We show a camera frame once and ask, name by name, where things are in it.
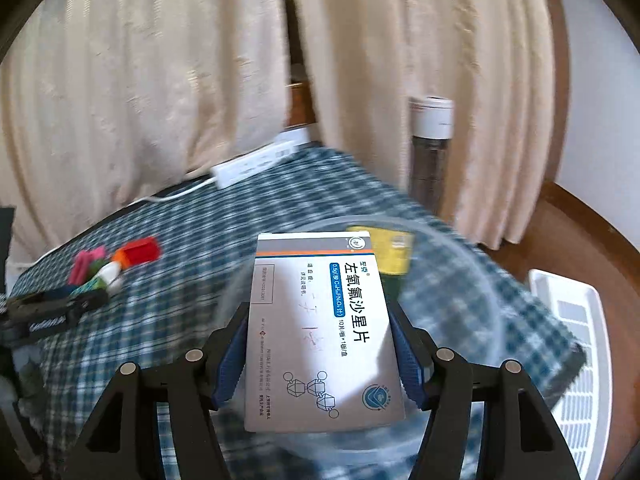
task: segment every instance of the chemical structure drawing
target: chemical structure drawing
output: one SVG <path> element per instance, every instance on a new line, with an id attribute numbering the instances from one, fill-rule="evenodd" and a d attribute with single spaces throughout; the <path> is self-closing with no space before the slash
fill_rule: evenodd
<path id="1" fill-rule="evenodd" d="M 319 371 L 316 378 L 307 384 L 293 378 L 291 372 L 284 372 L 282 378 L 287 382 L 287 393 L 294 397 L 300 397 L 304 393 L 310 393 L 316 397 L 316 406 L 327 412 L 329 418 L 337 418 L 340 413 L 335 409 L 335 397 L 326 392 L 326 372 Z"/>

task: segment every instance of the pink toy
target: pink toy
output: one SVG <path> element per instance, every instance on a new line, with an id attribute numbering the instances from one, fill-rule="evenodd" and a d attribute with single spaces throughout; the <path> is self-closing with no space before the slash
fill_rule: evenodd
<path id="1" fill-rule="evenodd" d="M 74 266 L 71 268 L 71 274 L 69 275 L 69 285 L 82 285 L 86 278 L 89 265 L 94 260 L 104 259 L 107 255 L 107 251 L 103 246 L 94 249 L 93 251 L 82 250 L 74 259 Z"/>

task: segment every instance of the curtain fold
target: curtain fold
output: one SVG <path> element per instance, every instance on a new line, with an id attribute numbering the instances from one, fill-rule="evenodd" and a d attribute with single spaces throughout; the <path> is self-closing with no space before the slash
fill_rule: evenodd
<path id="1" fill-rule="evenodd" d="M 0 203 L 29 261 L 286 124 L 283 0 L 44 0 L 0 66 Z"/>
<path id="2" fill-rule="evenodd" d="M 546 0 L 296 0 L 325 144 L 406 188 L 410 96 L 455 101 L 440 215 L 474 242 L 518 242 L 552 131 Z"/>

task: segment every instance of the transparent round container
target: transparent round container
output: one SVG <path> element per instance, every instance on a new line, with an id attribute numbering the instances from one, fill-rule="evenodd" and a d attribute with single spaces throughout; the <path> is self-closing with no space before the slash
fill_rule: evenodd
<path id="1" fill-rule="evenodd" d="M 472 250 L 426 223 L 386 216 L 341 216 L 295 230 L 345 231 L 351 226 L 412 233 L 411 263 L 398 295 L 409 320 L 429 332 L 438 346 L 453 348 L 469 362 L 502 363 L 500 301 Z M 234 274 L 216 312 L 217 327 L 228 323 L 239 303 L 249 301 L 253 270 L 254 258 L 248 258 Z M 244 416 L 244 373 L 231 406 Z M 271 438 L 278 446 L 325 467 L 403 460 L 418 453 L 429 415 L 407 397 L 404 406 L 405 420 L 391 426 L 338 433 L 273 433 Z"/>

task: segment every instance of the wooden floor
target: wooden floor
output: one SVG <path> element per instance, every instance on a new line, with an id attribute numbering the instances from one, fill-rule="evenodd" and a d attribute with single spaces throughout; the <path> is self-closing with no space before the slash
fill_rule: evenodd
<path id="1" fill-rule="evenodd" d="M 613 365 L 613 411 L 600 480 L 613 478 L 640 438 L 640 295 L 583 228 L 540 200 L 523 241 L 487 253 L 518 280 L 542 269 L 593 285 L 604 305 Z"/>

